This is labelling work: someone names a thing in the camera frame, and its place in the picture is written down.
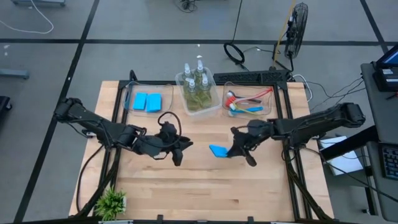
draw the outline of wooden tabletop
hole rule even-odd
[[[95,113],[111,119],[118,82],[102,83]],[[294,117],[309,114],[302,83],[288,83]],[[218,86],[220,96],[223,87]],[[261,119],[277,118],[275,97],[272,111]],[[281,159],[282,143],[268,139],[252,155],[256,167],[250,167],[244,157],[216,158],[209,144],[230,147],[232,126],[247,125],[247,119],[230,118],[219,110],[214,118],[193,121],[185,114],[177,88],[174,88],[172,109],[182,122],[182,133],[194,145],[183,152],[180,167],[175,167],[171,155],[162,161],[122,150],[116,188],[126,192],[127,209],[119,219],[154,220],[223,220],[243,221],[253,216],[255,221],[294,221],[285,162]],[[175,118],[166,119],[176,124]],[[129,113],[127,124],[146,127],[148,134],[159,132],[157,118]],[[99,148],[96,139],[89,139],[82,165]],[[314,141],[307,147],[318,149]],[[329,216],[333,217],[323,167],[318,155],[301,150],[307,189]],[[80,207],[90,199],[98,186],[104,151],[88,165],[81,180]],[[297,194],[302,217],[302,198]],[[75,196],[70,214],[76,214]]]

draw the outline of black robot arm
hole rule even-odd
[[[181,136],[181,133],[177,134],[173,124],[160,123],[162,116],[158,119],[161,126],[159,134],[147,136],[146,128],[111,122],[87,110],[76,98],[62,100],[54,111],[54,117],[61,123],[80,124],[95,133],[98,140],[107,148],[120,146],[139,155],[147,154],[154,159],[164,159],[155,156],[161,152],[166,154],[171,152],[176,166],[181,165],[182,151],[193,144],[189,138]]]
[[[250,151],[260,143],[272,138],[274,140],[288,140],[292,149],[314,137],[338,127],[358,128],[365,122],[361,108],[354,103],[342,103],[325,111],[317,112],[296,119],[250,120],[245,127],[231,128],[234,142],[227,153],[227,157],[244,156],[250,166],[257,163],[250,155]],[[242,133],[239,128],[248,128]]]

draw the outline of potted plant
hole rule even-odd
[[[115,220],[116,215],[126,211],[126,193],[115,192],[113,188],[106,191],[96,203],[95,212],[103,221]]]

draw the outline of clear plastic bin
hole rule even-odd
[[[225,116],[230,116],[234,118],[244,118],[244,119],[258,119],[260,116],[267,115],[271,112],[271,98],[272,98],[272,91],[265,94],[264,96],[261,96],[259,98],[256,98],[256,100],[259,100],[261,102],[253,102],[253,101],[248,101],[245,100],[244,102],[238,103],[238,106],[244,110],[248,108],[255,108],[255,107],[262,107],[263,110],[255,112],[255,114],[249,114],[249,113],[234,113],[231,111],[229,107],[225,105],[228,96],[227,93],[229,91],[232,91],[236,96],[238,97],[250,97],[254,96],[262,91],[268,90],[272,87],[270,86],[241,86],[241,85],[235,85],[232,82],[226,82],[224,84],[224,91],[223,91],[223,115]]]
[[[221,108],[221,98],[217,93],[216,89],[216,83],[213,78],[213,74],[211,73],[210,69],[204,67],[204,71],[206,72],[206,76],[208,79],[208,83],[211,86],[210,88],[210,96],[211,96],[211,106],[208,108],[202,108],[196,111],[192,111],[188,109],[187,106],[187,99],[184,94],[184,83],[185,81],[183,80],[183,72],[176,74],[175,76],[175,82],[178,85],[178,88],[180,89],[180,94],[181,94],[181,100],[182,104],[185,108],[185,112],[189,115],[192,116],[193,118],[207,118],[209,116],[213,116],[217,114],[217,111]]]
[[[132,108],[137,92],[160,93],[162,95],[162,109],[158,112],[148,113],[146,110],[135,110]],[[134,116],[159,117],[162,113],[170,111],[173,105],[173,85],[146,85],[139,82],[130,82],[126,85],[123,107]]]

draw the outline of blue block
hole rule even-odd
[[[147,96],[147,112],[155,113],[162,110],[162,95],[160,93],[151,93]]]
[[[209,145],[209,148],[213,152],[215,157],[226,158],[228,150],[223,146]]]
[[[134,104],[132,108],[134,110],[144,110],[146,101],[147,101],[147,93],[137,92],[136,97],[134,98]]]

